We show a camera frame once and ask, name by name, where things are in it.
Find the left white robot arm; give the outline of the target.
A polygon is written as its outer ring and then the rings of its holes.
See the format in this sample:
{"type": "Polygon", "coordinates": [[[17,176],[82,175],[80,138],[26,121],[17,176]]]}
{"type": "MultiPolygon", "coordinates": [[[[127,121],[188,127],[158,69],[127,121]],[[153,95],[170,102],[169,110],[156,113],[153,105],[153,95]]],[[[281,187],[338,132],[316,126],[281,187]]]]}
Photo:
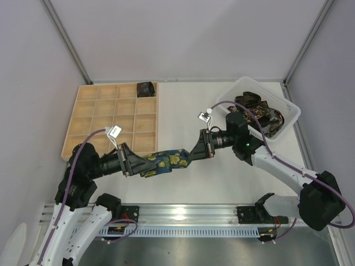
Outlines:
{"type": "Polygon", "coordinates": [[[104,156],[99,156],[91,143],[76,146],[58,186],[50,224],[30,264],[78,265],[90,243],[106,225],[117,223],[123,231],[125,226],[137,224],[135,219],[123,214],[120,198],[104,193],[96,200],[79,231],[74,231],[97,189],[97,178],[116,172],[133,176],[154,168],[153,162],[136,155],[126,144],[104,156]]]}

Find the blue yellow floral tie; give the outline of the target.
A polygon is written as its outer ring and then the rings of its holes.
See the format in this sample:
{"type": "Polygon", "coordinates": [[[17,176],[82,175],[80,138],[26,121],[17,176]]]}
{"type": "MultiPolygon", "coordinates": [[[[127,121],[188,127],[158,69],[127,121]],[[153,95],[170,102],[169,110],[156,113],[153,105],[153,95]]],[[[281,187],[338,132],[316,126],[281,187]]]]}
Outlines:
{"type": "Polygon", "coordinates": [[[140,177],[153,177],[170,173],[174,169],[187,168],[191,163],[190,153],[185,149],[165,150],[144,155],[143,158],[155,164],[155,168],[140,173],[140,177]]]}

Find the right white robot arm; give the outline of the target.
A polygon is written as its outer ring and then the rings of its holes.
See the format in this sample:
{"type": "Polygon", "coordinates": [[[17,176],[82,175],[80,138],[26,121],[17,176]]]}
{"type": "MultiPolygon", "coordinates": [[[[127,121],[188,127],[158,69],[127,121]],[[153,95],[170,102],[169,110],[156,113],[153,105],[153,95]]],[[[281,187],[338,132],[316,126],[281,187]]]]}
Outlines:
{"type": "Polygon", "coordinates": [[[212,158],[217,149],[231,147],[234,155],[247,164],[271,174],[287,185],[296,196],[263,196],[258,204],[270,216],[301,218],[310,228],[321,231],[346,207],[337,181],[331,173],[302,169],[293,162],[268,151],[266,144],[250,134],[247,121],[240,113],[226,115],[226,129],[200,131],[189,161],[212,158]]]}

